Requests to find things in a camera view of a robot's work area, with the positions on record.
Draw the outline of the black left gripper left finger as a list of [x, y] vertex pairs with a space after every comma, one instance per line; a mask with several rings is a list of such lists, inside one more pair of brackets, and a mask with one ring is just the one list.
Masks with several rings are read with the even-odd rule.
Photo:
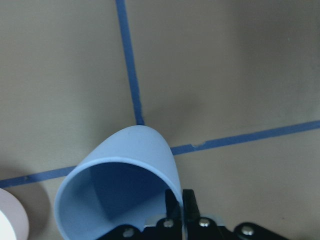
[[172, 220], [181, 219], [181, 208], [177, 201], [174, 193], [171, 189], [165, 190], [165, 207], [166, 207], [166, 218]]

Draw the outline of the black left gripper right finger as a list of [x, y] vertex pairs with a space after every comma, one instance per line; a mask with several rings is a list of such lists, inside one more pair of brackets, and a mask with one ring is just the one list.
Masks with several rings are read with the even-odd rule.
[[184, 219], [186, 222], [194, 222], [200, 218], [195, 193], [192, 189], [184, 189], [182, 191]]

